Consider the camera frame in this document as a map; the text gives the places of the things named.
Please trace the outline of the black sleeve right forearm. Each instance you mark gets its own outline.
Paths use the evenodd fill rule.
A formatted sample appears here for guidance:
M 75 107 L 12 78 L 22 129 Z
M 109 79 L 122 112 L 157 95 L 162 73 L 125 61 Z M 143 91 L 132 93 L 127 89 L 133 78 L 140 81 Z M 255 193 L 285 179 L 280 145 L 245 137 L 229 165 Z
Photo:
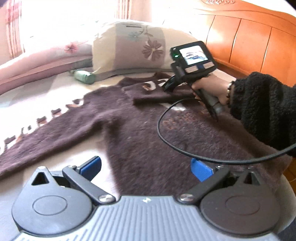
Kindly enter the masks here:
M 295 86 L 258 72 L 231 85 L 231 115 L 260 142 L 283 150 L 295 144 Z

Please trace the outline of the person's right hand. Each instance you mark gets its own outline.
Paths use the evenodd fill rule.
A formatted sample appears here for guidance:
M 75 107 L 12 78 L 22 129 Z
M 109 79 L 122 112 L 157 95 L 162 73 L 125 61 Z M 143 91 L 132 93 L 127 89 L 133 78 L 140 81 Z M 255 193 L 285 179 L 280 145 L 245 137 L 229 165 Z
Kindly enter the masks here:
M 210 95 L 217 97 L 222 105 L 227 105 L 232 101 L 234 81 L 229 82 L 216 75 L 209 75 L 195 81 L 191 87 L 195 91 L 203 89 Z

